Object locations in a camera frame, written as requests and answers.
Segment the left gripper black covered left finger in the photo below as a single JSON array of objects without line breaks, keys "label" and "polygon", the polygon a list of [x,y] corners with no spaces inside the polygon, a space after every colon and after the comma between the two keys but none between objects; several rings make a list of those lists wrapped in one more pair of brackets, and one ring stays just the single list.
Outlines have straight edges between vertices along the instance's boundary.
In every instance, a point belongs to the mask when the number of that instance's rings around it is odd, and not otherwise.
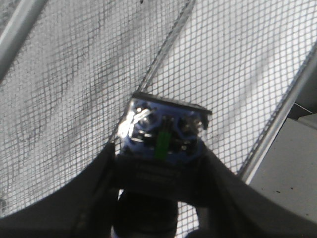
[{"label": "left gripper black covered left finger", "polygon": [[108,238],[118,189],[115,145],[107,143],[78,176],[46,198],[0,220],[2,238]]}]

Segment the left gripper black covered right finger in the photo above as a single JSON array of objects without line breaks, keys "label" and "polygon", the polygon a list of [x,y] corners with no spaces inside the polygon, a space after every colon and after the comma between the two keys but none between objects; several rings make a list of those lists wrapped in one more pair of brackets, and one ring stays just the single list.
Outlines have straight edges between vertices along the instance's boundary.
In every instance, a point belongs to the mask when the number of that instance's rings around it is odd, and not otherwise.
[{"label": "left gripper black covered right finger", "polygon": [[195,238],[315,238],[316,223],[277,205],[246,185],[206,145],[193,205],[205,208]]}]

